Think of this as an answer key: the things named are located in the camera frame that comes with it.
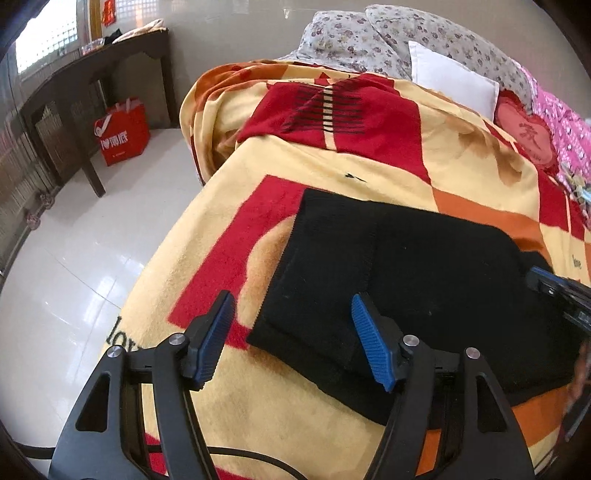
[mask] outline yellow blanket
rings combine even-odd
[[[117,338],[128,349],[155,346],[209,308],[203,291],[230,289],[237,298],[230,338],[213,380],[193,396],[204,437],[208,445],[271,455],[309,479],[363,478],[383,427],[244,341],[293,224],[293,208],[278,211],[277,205],[297,204],[302,185],[496,226],[521,249],[539,251],[558,275],[589,285],[591,235],[578,207],[519,154],[508,134],[411,82],[375,76],[416,108],[426,177],[398,167],[397,158],[385,163],[344,151],[331,128],[322,133],[322,148],[268,134],[241,138],[236,147],[274,83],[308,84],[330,96],[337,83],[353,77],[257,61],[218,67],[196,82],[180,119],[207,185],[146,266],[116,332],[125,334],[124,342],[123,335]],[[322,121],[332,121],[331,115],[327,109]],[[206,275],[212,263],[222,273]],[[157,438],[150,387],[144,393],[147,433]],[[514,408],[534,464],[556,441],[568,397],[563,387]],[[438,438],[439,432],[428,433],[419,472],[433,466]],[[249,479],[290,478],[254,460],[214,462]]]

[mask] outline window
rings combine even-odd
[[[76,0],[49,0],[17,39],[18,72],[77,38]]]

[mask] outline black cable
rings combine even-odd
[[[14,443],[25,457],[35,460],[51,460],[53,452],[56,451],[55,447],[32,447],[18,442]]]
[[[37,460],[51,460],[55,447],[32,447],[30,445],[23,445],[22,443],[14,442],[22,454],[27,458],[34,458]],[[304,475],[299,473],[295,468],[288,465],[281,460],[263,455],[262,453],[250,452],[248,450],[240,450],[237,448],[226,448],[226,447],[207,447],[210,455],[228,455],[235,457],[251,458],[260,462],[265,462],[270,465],[274,465],[281,470],[289,473],[293,478],[297,480],[308,480]],[[162,453],[161,445],[148,445],[148,453]]]
[[[293,478],[297,480],[308,480],[304,475],[299,473],[295,468],[288,465],[281,460],[277,460],[276,458],[270,457],[268,455],[263,455],[262,453],[250,452],[248,450],[240,450],[237,448],[226,448],[226,447],[207,447],[207,451],[209,451],[210,455],[228,455],[234,457],[244,457],[244,458],[251,458],[253,460],[258,460],[260,462],[265,462],[270,465],[276,466],[281,470],[289,473]],[[148,453],[161,453],[162,446],[161,445],[148,445]]]

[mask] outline white tiled floor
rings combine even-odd
[[[135,280],[201,189],[177,129],[153,131],[139,157],[93,161],[105,196],[76,174],[0,294],[0,418],[29,445],[56,444]]]

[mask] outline dark wooden table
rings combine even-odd
[[[60,116],[64,129],[73,137],[74,147],[80,157],[80,166],[96,195],[102,197],[105,194],[105,188],[86,154],[85,146],[74,122],[71,106],[76,101],[82,100],[88,93],[89,85],[98,80],[102,80],[107,103],[113,105],[115,99],[109,81],[111,74],[121,60],[140,52],[153,59],[160,59],[168,117],[171,125],[177,126],[178,109],[174,97],[168,30],[157,30],[132,37],[76,59],[52,73],[23,104],[20,115],[33,148],[53,173],[58,184],[63,185],[67,179],[62,178],[52,162],[36,128],[46,106],[50,102],[55,102],[57,114]]]

